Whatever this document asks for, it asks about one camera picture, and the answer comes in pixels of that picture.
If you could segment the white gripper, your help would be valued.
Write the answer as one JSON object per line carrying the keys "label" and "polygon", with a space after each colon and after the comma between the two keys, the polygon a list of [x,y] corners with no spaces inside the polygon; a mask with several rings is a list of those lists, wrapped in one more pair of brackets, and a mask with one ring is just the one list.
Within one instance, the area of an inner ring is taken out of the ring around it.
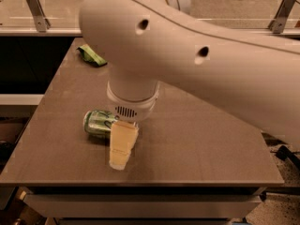
{"label": "white gripper", "polygon": [[[107,85],[110,111],[121,120],[140,122],[154,110],[158,99],[159,82],[112,82]],[[117,121],[112,124],[110,136],[110,166],[125,169],[139,128],[131,123]]]}

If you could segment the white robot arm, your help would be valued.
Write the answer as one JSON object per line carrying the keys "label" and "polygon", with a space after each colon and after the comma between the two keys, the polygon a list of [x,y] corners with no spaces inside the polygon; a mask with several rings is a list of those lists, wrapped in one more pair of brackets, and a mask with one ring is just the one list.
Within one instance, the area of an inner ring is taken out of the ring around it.
{"label": "white robot arm", "polygon": [[188,0],[83,0],[79,23],[111,65],[114,113],[132,110],[143,120],[164,82],[300,144],[298,41],[201,22],[189,15]]}

